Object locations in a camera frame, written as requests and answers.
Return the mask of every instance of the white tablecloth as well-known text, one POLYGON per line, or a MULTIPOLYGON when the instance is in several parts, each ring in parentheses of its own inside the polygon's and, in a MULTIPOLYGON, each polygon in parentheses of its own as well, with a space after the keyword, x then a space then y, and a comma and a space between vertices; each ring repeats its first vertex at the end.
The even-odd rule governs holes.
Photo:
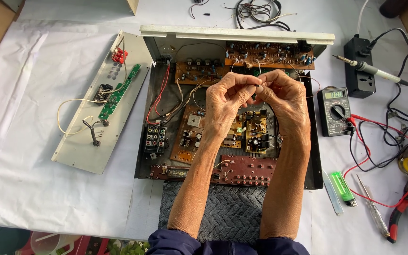
MULTIPOLYGON (((189 14, 191 2, 144 0, 133 16, 124 0, 26 1, 18 22, 12 24, 0 45, 0 225, 138 240, 147 239, 157 228, 162 183, 133 179, 137 146, 131 146, 131 141, 140 137, 136 130, 143 123, 145 105, 140 98, 145 98, 147 87, 141 89, 101 176, 50 161, 61 136, 55 115, 60 102, 85 94, 119 29, 139 34, 139 24, 235 28, 233 11, 224 9, 222 2, 195 6, 195 20, 189 14)), ((236 2, 226 1, 226 6, 233 7, 236 2)), ((320 55, 311 72, 323 87, 345 85, 343 63, 331 54, 343 55, 343 45, 355 34, 363 2, 281 2, 283 14, 298 13, 281 18, 292 29, 336 36, 335 44, 320 55)), ((380 16, 378 6, 376 1, 368 3, 360 37, 373 39, 389 28, 403 27, 399 19, 380 16)), ((246 20, 243 25, 255 24, 246 20)), ((374 65, 398 73, 406 52, 403 38, 392 32, 373 50, 374 65)), ((403 78, 408 81, 408 62, 403 78)), ((385 105, 397 88, 380 78, 376 78, 376 86, 376 94, 351 98, 350 106, 355 114, 384 122, 385 105)), ((62 108, 64 127, 77 105, 71 102, 62 108)), ((403 88, 394 106, 408 113, 408 88, 403 88)), ((390 122, 400 126, 397 120, 390 122)), ((374 159, 394 155, 396 149, 383 143, 379 128, 367 124, 364 135, 374 159)), ((320 137, 322 166, 327 172, 354 165, 348 139, 320 137)), ((359 143, 354 147, 357 158, 364 158, 364 148, 359 143)), ((389 205, 399 200, 406 178, 396 164, 357 172, 376 199, 389 205)), ((353 176, 347 181, 359 189, 353 176)), ((393 245, 377 233, 364 202, 358 202, 355 208, 344 207, 344 215, 337 217, 325 190, 305 191, 297 241, 312 254, 408 254, 408 211, 393 245)), ((379 209, 388 221, 392 209, 379 209)))

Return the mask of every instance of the digital multimeter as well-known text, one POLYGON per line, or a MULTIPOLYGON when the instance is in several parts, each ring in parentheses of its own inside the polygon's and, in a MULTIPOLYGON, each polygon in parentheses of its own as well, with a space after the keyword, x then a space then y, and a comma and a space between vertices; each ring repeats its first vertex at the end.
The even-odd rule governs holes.
POLYGON ((349 134, 351 117, 347 88, 328 86, 317 93, 320 123, 325 137, 349 134))

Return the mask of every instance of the green circuit board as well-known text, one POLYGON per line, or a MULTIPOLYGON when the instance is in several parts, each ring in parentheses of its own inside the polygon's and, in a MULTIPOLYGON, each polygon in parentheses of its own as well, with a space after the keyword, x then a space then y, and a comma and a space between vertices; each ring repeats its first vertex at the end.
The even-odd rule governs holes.
POLYGON ((111 114, 114 113, 114 110, 116 110, 117 104, 121 101, 122 96, 124 95, 125 91, 127 90, 128 86, 132 82, 132 79, 135 77, 135 75, 138 73, 138 70, 140 69, 141 65, 140 64, 135 64, 133 67, 132 71, 129 73, 127 80, 125 80, 124 84, 119 83, 116 87, 115 90, 119 89, 121 86, 122 88, 116 92, 114 92, 108 99, 108 101, 105 103, 105 106, 103 107, 102 111, 99 114, 100 119, 108 119, 111 114))

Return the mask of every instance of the elderly hand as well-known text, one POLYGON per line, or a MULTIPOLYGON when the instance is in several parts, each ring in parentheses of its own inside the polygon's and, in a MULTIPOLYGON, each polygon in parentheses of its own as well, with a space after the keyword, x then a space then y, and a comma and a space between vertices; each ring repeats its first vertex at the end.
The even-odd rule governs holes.
POLYGON ((234 122, 238 109, 253 104, 254 85, 262 83, 252 75, 227 73, 219 83, 210 86, 206 93, 206 123, 204 132, 224 139, 234 122))
POLYGON ((267 102, 273 109, 282 136, 310 135, 305 87, 280 70, 259 75, 264 84, 256 89, 255 104, 267 102))

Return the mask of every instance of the power strip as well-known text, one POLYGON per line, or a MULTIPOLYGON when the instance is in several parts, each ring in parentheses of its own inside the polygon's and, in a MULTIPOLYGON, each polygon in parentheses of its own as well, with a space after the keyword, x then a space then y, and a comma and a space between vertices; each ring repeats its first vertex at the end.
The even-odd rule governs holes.
MULTIPOLYGON (((357 62, 364 61, 373 65, 371 54, 362 55, 360 50, 365 49, 370 44, 368 39, 352 38, 344 45, 344 57, 357 62)), ((367 72, 355 70, 349 64, 345 64, 346 87, 350 97, 366 98, 375 93, 374 75, 367 72)))

